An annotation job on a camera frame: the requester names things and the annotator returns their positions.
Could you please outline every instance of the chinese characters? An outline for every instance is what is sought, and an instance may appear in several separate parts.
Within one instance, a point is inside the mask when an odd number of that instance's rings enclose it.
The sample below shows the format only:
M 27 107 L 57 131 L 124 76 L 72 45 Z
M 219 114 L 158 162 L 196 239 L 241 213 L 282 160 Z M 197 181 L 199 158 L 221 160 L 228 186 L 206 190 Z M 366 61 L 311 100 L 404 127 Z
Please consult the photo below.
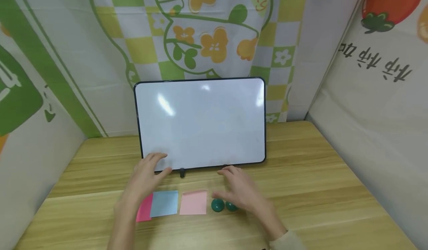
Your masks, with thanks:
M 339 52 L 342 52 L 345 58 L 349 58 L 353 56 L 353 53 L 357 50 L 357 46 L 353 43 L 340 44 Z M 379 56 L 379 53 L 372 52 L 372 48 L 369 47 L 358 54 L 357 57 L 357 65 L 358 67 L 365 67 L 367 70 L 370 68 L 376 68 L 378 62 L 382 59 Z M 398 81 L 405 81 L 406 76 L 408 76 L 413 70 L 409 69 L 409 64 L 402 65 L 399 63 L 400 58 L 396 58 L 394 61 L 389 61 L 385 64 L 385 68 L 383 69 L 383 78 L 388 80 L 388 78 L 393 77 L 394 83 Z

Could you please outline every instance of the beige sleeve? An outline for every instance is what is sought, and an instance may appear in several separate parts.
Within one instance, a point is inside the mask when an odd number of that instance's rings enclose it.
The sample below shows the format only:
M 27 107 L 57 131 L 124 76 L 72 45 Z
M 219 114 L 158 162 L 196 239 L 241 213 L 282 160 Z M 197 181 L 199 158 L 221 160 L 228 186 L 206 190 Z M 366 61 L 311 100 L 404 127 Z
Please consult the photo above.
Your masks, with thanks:
M 281 238 L 269 242 L 271 250 L 306 250 L 299 237 L 289 230 Z

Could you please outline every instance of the green and yellow checkered pattern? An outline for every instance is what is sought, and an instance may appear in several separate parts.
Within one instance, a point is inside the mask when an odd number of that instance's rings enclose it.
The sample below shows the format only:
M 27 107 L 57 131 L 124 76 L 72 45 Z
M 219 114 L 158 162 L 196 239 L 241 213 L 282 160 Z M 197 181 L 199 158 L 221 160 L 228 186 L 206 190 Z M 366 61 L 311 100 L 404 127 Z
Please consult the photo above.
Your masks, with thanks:
M 306 0 L 273 0 L 266 12 L 249 76 L 267 84 L 266 121 L 287 118 L 287 95 L 291 87 Z M 94 0 L 104 31 L 124 55 L 135 81 L 216 78 L 216 73 L 190 74 L 166 55 L 163 30 L 168 19 L 154 0 Z

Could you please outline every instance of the checkered backdrop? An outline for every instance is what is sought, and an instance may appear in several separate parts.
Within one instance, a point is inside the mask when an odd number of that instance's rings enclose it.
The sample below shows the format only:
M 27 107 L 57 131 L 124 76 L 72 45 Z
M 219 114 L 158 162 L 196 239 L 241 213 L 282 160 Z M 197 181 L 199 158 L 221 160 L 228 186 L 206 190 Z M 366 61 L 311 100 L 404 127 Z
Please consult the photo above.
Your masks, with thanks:
M 260 76 L 266 121 L 286 121 L 306 0 L 90 0 L 138 81 Z

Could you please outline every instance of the sticky note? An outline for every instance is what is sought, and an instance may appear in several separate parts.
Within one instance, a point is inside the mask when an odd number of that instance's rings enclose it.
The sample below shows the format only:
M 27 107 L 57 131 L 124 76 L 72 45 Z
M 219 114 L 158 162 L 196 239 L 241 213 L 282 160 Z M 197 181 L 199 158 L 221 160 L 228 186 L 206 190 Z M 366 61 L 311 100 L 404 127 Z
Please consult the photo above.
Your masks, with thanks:
M 207 191 L 191 191 L 181 197 L 180 215 L 207 214 Z
M 153 193 L 150 217 L 160 217 L 177 214 L 178 191 L 155 191 Z
M 143 200 L 140 205 L 140 208 L 138 209 L 138 212 L 136 213 L 136 222 L 149 221 L 152 219 L 150 217 L 150 211 L 152 210 L 152 201 L 153 194 L 150 194 L 146 197 L 146 199 Z

